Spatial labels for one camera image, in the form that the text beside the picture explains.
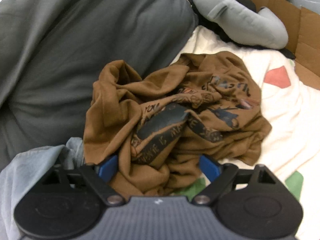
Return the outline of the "grey crumpled garment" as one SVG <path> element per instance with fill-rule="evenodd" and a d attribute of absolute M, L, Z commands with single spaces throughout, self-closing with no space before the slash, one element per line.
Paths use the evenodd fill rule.
<path fill-rule="evenodd" d="M 26 239 L 14 221 L 14 208 L 57 160 L 66 170 L 80 167 L 84 162 L 83 140 L 70 138 L 64 145 L 19 153 L 1 171 L 1 239 Z"/>

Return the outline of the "brown printed t-shirt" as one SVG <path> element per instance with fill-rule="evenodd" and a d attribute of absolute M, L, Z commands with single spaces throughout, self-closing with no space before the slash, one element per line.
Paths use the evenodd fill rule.
<path fill-rule="evenodd" d="M 84 155 L 118 155 L 110 184 L 124 197 L 163 196 L 199 178 L 203 154 L 255 164 L 271 128 L 260 87 L 231 52 L 182 54 L 147 77 L 118 60 L 93 85 Z"/>

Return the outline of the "grey neck pillow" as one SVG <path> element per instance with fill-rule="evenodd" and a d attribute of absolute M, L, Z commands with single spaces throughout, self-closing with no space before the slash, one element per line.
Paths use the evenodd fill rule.
<path fill-rule="evenodd" d="M 289 41 L 285 25 L 267 7 L 254 12 L 237 0 L 193 0 L 193 3 L 201 16 L 216 23 L 236 43 L 283 49 Z"/>

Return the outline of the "cream bear print blanket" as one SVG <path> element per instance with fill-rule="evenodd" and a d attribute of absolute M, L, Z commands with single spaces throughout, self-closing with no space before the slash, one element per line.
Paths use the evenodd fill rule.
<path fill-rule="evenodd" d="M 319 239 L 319 90 L 304 85 L 296 63 L 276 50 L 240 48 L 223 42 L 198 26 L 181 53 L 216 54 L 229 51 L 246 65 L 261 88 L 261 110 L 272 125 L 262 144 L 259 163 L 283 183 L 302 178 L 300 203 L 304 216 L 298 239 Z"/>

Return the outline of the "brown cardboard sheet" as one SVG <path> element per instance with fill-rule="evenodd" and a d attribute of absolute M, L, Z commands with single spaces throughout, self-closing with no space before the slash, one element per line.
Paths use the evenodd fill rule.
<path fill-rule="evenodd" d="M 270 9 L 284 23 L 289 35 L 286 48 L 296 56 L 296 74 L 305 85 L 319 89 L 319 14 L 287 0 L 252 1 L 258 9 Z"/>

